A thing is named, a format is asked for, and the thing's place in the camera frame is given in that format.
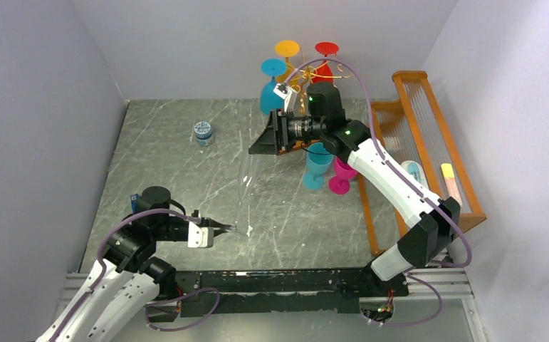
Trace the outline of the wooden rack base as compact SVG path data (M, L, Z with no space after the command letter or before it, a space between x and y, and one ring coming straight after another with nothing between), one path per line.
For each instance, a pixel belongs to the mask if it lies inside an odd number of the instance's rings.
M310 142L303 142L303 141L295 142L292 145L287 145L287 146L281 147L276 154L277 155L284 155L284 154L287 154L287 153L290 153L290 152L295 152L295 151L298 151L298 150L304 150L309 145L310 145Z

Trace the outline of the dark blue wine glass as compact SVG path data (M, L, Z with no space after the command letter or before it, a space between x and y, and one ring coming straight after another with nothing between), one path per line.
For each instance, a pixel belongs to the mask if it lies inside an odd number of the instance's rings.
M270 78L262 88L259 97L260 111L266 116L269 116L271 111L284 106L284 99L276 95L274 89L278 84L276 78L282 76L286 71L287 65L281 59L269 58L261 64L261 72Z

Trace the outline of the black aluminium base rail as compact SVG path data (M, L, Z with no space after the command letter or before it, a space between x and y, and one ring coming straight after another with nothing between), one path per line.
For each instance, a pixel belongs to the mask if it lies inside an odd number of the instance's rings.
M221 293L216 314L300 311L360 312L387 301L467 299L473 292L462 269L425 268L376 285L359 268L269 271L178 271L174 294L212 287Z

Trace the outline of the yellow wine glass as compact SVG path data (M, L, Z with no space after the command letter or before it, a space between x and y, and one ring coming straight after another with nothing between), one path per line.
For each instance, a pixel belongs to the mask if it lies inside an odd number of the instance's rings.
M286 64L286 71L282 75L276 77L277 82L282 83L295 69L295 67L291 64L291 57L294 57L300 53L300 45L293 40L279 41L275 45L275 52L284 60Z

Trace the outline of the blue clip tool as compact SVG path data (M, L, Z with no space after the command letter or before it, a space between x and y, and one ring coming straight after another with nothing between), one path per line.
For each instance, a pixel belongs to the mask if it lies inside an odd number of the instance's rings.
M130 209L133 214L137 212L137 200L139 197L138 193L130 195Z

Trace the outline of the wooden tiered shelf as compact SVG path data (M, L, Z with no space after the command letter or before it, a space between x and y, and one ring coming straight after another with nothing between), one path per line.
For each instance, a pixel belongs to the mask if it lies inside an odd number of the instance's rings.
M424 169L429 189L440 197L449 196L441 164L454 168L463 205L459 227L468 232L486 220L476 192L459 154L449 125L424 71L397 71L392 75L397 97L373 100L364 123L375 124L375 135L384 148L402 163L418 162Z

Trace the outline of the blue cleaning gel jar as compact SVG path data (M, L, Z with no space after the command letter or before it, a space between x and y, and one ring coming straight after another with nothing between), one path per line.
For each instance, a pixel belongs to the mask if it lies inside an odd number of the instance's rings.
M212 126L207 121L199 121L193 127L194 138L198 145L208 146L213 143L214 134Z

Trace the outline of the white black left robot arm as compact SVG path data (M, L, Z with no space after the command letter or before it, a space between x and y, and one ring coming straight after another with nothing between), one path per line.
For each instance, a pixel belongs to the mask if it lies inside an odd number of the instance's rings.
M158 242L206 249L234 230L198 211L190 215L168 189L151 186L132 201L126 216L101 240L83 285L39 341L108 341L138 311L180 304L203 292L186 292L177 270L155 256Z

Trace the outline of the red wine glass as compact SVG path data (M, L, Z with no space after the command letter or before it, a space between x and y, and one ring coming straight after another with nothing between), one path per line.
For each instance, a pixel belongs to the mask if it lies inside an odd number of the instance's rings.
M315 45L315 50L324 57L335 56L339 51L339 46L330 41L321 41ZM334 83L333 72L328 65L328 61L323 61L314 71L311 72L311 83Z

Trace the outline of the clear wine glass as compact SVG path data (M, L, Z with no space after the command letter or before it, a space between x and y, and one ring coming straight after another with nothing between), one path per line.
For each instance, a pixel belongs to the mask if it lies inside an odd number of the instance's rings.
M243 154L237 177L238 203L236 207L235 228L246 235L249 231L249 197L259 178L262 155Z

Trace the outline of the blue blister pack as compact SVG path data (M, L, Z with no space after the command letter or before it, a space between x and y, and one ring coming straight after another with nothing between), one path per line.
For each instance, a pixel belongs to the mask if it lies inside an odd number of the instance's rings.
M428 188L427 177L422 166L413 160L405 160L401 166L421 185Z

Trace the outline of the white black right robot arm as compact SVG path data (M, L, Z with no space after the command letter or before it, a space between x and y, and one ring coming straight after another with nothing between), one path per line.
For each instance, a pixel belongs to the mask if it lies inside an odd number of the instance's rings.
M271 112L265 130L249 148L251 155L280 155L298 142L319 140L366 180L400 213L408 232L369 263L363 279L366 291L383 294L396 275L426 266L459 233L461 206L453 197L439 195L417 182L382 146L366 124L345 115L340 92L332 83L308 86L308 115L294 116L297 93L277 83L273 94L283 108Z

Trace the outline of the yellow orange marker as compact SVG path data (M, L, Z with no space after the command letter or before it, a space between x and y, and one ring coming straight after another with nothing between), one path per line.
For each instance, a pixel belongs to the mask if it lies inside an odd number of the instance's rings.
M447 192L450 197L453 197L461 206L463 205L461 193L459 191L459 185L457 182L454 168L450 163L441 164L441 173L444 178Z

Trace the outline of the pink wine glass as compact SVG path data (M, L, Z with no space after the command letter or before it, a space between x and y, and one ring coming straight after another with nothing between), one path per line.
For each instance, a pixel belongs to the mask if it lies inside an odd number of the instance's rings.
M336 195L345 195L349 192L350 181L354 179L358 172L347 163L336 157L333 163L334 176L330 178L328 187Z

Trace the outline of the light blue wine glass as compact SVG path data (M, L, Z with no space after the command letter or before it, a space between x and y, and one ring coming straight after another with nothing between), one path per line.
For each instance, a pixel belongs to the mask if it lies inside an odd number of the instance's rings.
M307 189L316 191L324 186L324 174L329 170L334 155L330 154L321 142L310 145L305 151L307 171L302 181Z

